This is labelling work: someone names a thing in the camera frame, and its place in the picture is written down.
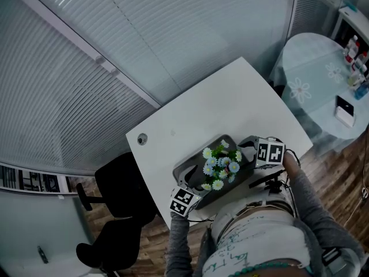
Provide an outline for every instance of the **bottle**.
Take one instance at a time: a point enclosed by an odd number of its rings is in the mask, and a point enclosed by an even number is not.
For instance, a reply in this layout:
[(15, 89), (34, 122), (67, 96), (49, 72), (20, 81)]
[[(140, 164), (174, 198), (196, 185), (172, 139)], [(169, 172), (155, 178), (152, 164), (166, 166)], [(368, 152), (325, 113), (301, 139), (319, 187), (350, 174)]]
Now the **bottle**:
[(344, 49), (344, 56), (346, 56), (348, 54), (348, 52), (350, 51), (350, 49), (352, 47), (354, 47), (355, 43), (357, 41), (357, 36), (354, 35), (350, 40), (348, 40), (348, 43)]
[(367, 71), (366, 65), (362, 65), (360, 69), (353, 72), (348, 79), (348, 85), (352, 87), (352, 89), (358, 89), (358, 87), (365, 81), (364, 73)]
[(354, 92), (355, 99), (359, 100), (369, 91), (368, 82), (363, 82), (360, 87)]
[(353, 59), (355, 58), (355, 51), (353, 49), (350, 49), (348, 54), (345, 56), (345, 63), (346, 65), (353, 64)]
[(356, 71), (356, 70), (359, 70), (361, 68), (361, 66), (364, 64), (364, 58), (367, 57), (367, 52), (364, 51), (362, 54), (360, 54), (355, 62), (352, 64), (351, 66), (351, 70), (352, 71)]

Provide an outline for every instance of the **black office chair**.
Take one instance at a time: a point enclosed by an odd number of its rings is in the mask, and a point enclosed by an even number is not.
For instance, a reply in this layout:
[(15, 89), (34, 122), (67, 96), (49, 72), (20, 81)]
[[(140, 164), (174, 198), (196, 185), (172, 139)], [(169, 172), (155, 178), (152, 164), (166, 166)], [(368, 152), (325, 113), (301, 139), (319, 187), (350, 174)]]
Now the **black office chair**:
[(136, 262), (140, 235), (141, 223), (134, 218), (112, 220), (105, 224), (93, 245), (77, 245), (77, 256), (85, 265), (113, 276), (114, 271), (130, 268)]
[(131, 152), (97, 170), (95, 178), (102, 197), (86, 196), (82, 185), (77, 185), (86, 210), (92, 210), (91, 203), (106, 203), (115, 218), (139, 217), (143, 226), (159, 214)]

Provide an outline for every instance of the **white desk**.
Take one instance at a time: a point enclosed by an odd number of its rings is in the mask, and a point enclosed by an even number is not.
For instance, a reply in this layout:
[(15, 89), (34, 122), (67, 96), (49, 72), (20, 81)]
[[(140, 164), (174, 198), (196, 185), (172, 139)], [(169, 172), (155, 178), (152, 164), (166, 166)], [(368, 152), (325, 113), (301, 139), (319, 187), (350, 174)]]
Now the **white desk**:
[[(148, 136), (137, 143), (140, 133)], [(170, 227), (170, 196), (176, 181), (173, 168), (209, 140), (230, 135), (236, 143), (250, 135), (275, 136), (305, 154), (312, 143), (287, 106), (243, 58), (204, 79), (127, 133), (133, 155), (166, 224)], [(263, 170), (263, 176), (276, 171)], [(191, 212), (206, 219), (228, 202), (244, 196), (246, 181), (214, 203)]]
[(348, 6), (339, 10), (340, 16), (338, 17), (336, 26), (334, 27), (331, 39), (335, 39), (342, 24), (342, 20), (346, 21), (363, 40), (369, 45), (369, 20), (363, 15), (359, 9), (354, 12)]

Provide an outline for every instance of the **artificial flower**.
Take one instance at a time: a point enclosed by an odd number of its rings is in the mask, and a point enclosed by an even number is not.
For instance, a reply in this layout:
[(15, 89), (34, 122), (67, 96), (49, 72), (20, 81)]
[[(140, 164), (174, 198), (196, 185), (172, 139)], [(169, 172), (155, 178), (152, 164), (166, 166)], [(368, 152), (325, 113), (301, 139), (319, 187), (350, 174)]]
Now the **artificial flower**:
[(213, 182), (213, 189), (214, 190), (220, 190), (224, 186), (224, 182), (222, 182), (220, 179)]
[(231, 163), (228, 165), (228, 167), (229, 167), (229, 170), (230, 170), (231, 172), (233, 172), (233, 173), (236, 173), (237, 171), (239, 171), (239, 170), (240, 170), (240, 166), (238, 165), (238, 163), (237, 163), (237, 162), (231, 162)]
[(220, 178), (225, 178), (225, 177), (227, 177), (227, 172), (223, 169), (223, 170), (221, 170), (220, 172), (219, 172), (219, 177)]
[(222, 140), (220, 143), (226, 149), (229, 147), (229, 144), (225, 140)]
[(220, 167), (226, 167), (228, 164), (230, 164), (232, 162), (232, 160), (228, 157), (224, 157), (224, 158), (219, 158), (218, 160), (218, 165)]
[(212, 186), (210, 186), (209, 184), (202, 184), (201, 186), (204, 190), (207, 190), (207, 191), (210, 191), (212, 189)]
[(209, 176), (212, 176), (214, 172), (213, 168), (207, 164), (204, 165), (204, 168), (202, 169), (202, 171)]
[(215, 166), (217, 164), (217, 159), (214, 157), (210, 157), (208, 161), (206, 161), (208, 166)]
[(228, 179), (228, 182), (233, 182), (235, 180), (235, 177), (236, 175), (235, 174), (232, 174), (229, 179)]
[(209, 159), (212, 157), (212, 150), (210, 148), (205, 148), (202, 151), (202, 156), (204, 156), (205, 159)]
[(237, 160), (238, 162), (241, 162), (241, 160), (242, 160), (242, 154), (241, 154), (241, 152), (240, 152), (240, 151), (237, 151), (237, 152), (236, 152), (236, 160)]

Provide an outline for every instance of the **white daisy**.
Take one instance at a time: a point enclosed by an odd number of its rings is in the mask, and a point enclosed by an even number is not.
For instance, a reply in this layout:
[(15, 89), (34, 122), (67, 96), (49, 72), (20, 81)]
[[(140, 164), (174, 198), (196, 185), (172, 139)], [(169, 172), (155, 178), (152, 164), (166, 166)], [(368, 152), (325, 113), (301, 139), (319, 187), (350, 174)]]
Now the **white daisy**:
[(306, 99), (311, 99), (311, 94), (308, 92), (310, 85), (309, 83), (301, 83), (300, 78), (295, 78), (295, 82), (288, 82), (288, 86), (291, 88), (289, 97), (291, 99), (296, 98), (300, 104), (303, 104)]
[(222, 140), (220, 143), (226, 149), (229, 147), (229, 144), (225, 140)]
[(237, 160), (238, 162), (241, 162), (241, 159), (242, 159), (241, 152), (240, 152), (240, 151), (237, 151), (237, 152), (236, 152), (236, 160)]
[(227, 176), (227, 172), (224, 169), (219, 172), (220, 178), (225, 178), (226, 176)]
[(341, 83), (344, 79), (341, 75), (341, 69), (336, 67), (332, 62), (329, 65), (325, 65), (325, 68), (328, 70), (328, 77), (334, 78), (336, 83)]
[(205, 148), (203, 151), (202, 151), (202, 156), (205, 158), (205, 159), (209, 159), (212, 157), (212, 150), (210, 148)]
[(212, 186), (210, 186), (209, 184), (202, 184), (201, 186), (204, 190), (207, 190), (207, 191), (210, 191), (212, 189)]
[(233, 182), (234, 180), (235, 180), (235, 175), (234, 174), (232, 174), (230, 177), (229, 177), (229, 179), (228, 179), (228, 182)]
[(222, 182), (220, 179), (217, 179), (216, 181), (213, 182), (213, 189), (214, 190), (220, 190), (221, 188), (223, 188), (224, 186), (224, 182)]

